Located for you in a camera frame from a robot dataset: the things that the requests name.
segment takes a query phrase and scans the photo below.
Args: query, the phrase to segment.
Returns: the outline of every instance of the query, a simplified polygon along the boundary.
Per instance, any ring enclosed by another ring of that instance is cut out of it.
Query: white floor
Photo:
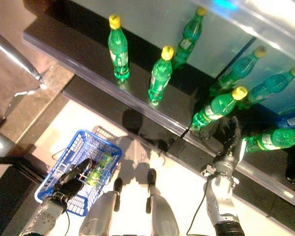
[[[151,168],[156,169],[156,186],[171,205],[178,222],[180,234],[185,235],[203,196],[205,180],[176,161],[165,156],[159,156],[153,150],[150,151],[138,140],[127,137],[125,131],[85,107],[69,101],[35,143],[36,150],[33,155],[43,160],[47,165],[52,166],[55,161],[51,156],[65,148],[77,130],[86,129],[91,131],[97,125],[120,137],[117,145],[122,149],[125,159],[133,161],[134,169],[140,162],[146,162]],[[117,175],[118,171],[115,172],[110,184],[104,187],[105,192],[112,190]],[[121,193],[120,211],[113,215],[110,235],[150,235],[151,217],[145,213],[147,197],[147,186],[139,185],[135,178],[124,186]],[[246,236],[295,235],[294,232],[266,218],[262,212],[242,200],[234,198],[234,204]],[[77,236],[82,221],[83,218],[71,214],[70,229],[67,235]],[[68,219],[66,214],[63,214],[50,235],[64,235],[67,226]],[[207,216],[206,202],[199,210],[190,233],[215,235],[214,228]]]

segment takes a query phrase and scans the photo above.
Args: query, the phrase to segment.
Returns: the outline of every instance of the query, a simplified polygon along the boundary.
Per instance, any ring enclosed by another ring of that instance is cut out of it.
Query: blue shopping basket
[[[79,164],[87,158],[99,162],[106,153],[111,155],[112,160],[102,169],[102,175],[96,181],[96,186],[86,183],[82,190],[68,202],[67,210],[69,212],[78,216],[86,216],[122,155],[120,148],[87,130],[79,130],[75,134],[59,160],[36,190],[35,199],[42,203],[44,198],[51,196],[54,185],[63,173],[69,171],[71,165]]]

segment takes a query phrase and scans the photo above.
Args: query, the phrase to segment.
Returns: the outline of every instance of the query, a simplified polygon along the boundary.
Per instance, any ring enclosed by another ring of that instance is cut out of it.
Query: cable
[[[68,229],[67,229],[67,232],[65,232],[65,235],[64,235],[64,236],[67,235],[67,233],[68,233],[68,231],[69,231],[69,228],[70,228],[70,217],[69,217],[69,214],[68,214],[67,211],[65,211],[65,213],[67,213],[67,216],[68,216]]]
[[[203,195],[203,198],[202,198],[202,200],[201,200],[201,202],[200,202],[200,205],[198,206],[198,209],[196,210],[196,213],[195,213],[195,215],[194,215],[193,218],[192,218],[192,221],[191,221],[190,227],[189,227],[189,229],[188,229],[188,231],[187,231],[187,233],[186,233],[186,235],[188,235],[188,236],[207,236],[207,235],[194,235],[194,234],[189,234],[189,231],[191,230],[192,224],[193,224],[193,222],[194,222],[194,220],[195,220],[195,218],[196,218],[196,215],[197,215],[197,213],[198,213],[198,211],[199,211],[199,209],[200,209],[200,207],[201,207],[203,201],[205,200],[205,197],[206,197],[206,194],[207,194],[207,186],[208,186],[208,180],[206,181],[205,194]]]

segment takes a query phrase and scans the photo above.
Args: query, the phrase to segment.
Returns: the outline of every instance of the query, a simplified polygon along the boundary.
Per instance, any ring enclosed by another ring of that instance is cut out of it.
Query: bottle
[[[295,128],[295,114],[279,116],[276,124],[279,128]]]
[[[207,13],[198,7],[195,16],[185,25],[182,40],[179,42],[176,55],[173,59],[173,68],[181,69],[186,63],[202,31],[202,20]]]
[[[276,129],[272,132],[244,138],[246,152],[289,148],[295,145],[295,129]]]
[[[109,25],[111,31],[108,37],[108,48],[113,62],[114,74],[118,83],[123,83],[130,75],[128,43],[121,29],[120,16],[111,15],[109,17]]]
[[[161,58],[154,64],[148,97],[154,106],[162,100],[165,88],[171,78],[173,68],[171,59],[174,54],[172,46],[165,46]]]
[[[238,104],[238,108],[249,109],[252,105],[266,100],[271,94],[283,91],[294,78],[295,66],[290,71],[270,76],[249,91],[247,97]]]
[[[207,105],[193,116],[191,128],[198,131],[212,120],[217,120],[227,115],[233,110],[237,101],[242,100],[247,93],[248,91],[245,87],[238,87],[231,93],[217,96],[210,105]]]
[[[103,177],[104,169],[109,166],[112,158],[113,157],[108,152],[103,154],[101,159],[97,162],[96,167],[88,174],[87,183],[89,185],[96,186],[99,183],[100,178]]]
[[[266,47],[257,47],[250,55],[237,60],[220,79],[210,87],[210,96],[216,97],[224,91],[232,89],[235,82],[250,74],[258,59],[266,55]]]

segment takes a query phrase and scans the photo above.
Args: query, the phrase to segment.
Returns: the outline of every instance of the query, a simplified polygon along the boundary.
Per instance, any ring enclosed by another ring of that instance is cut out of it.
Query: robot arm
[[[233,188],[238,180],[233,170],[242,159],[245,143],[241,141],[238,120],[233,117],[230,124],[232,134],[224,143],[224,150],[218,154],[213,165],[206,165],[201,173],[207,177],[207,213],[217,236],[244,236],[236,209],[232,202]]]
[[[55,184],[51,197],[45,198],[37,214],[25,227],[22,236],[47,236],[54,228],[56,220],[67,209],[67,202],[83,187],[79,180],[80,174],[90,170],[95,165],[91,159],[86,159],[71,171],[64,173]]]

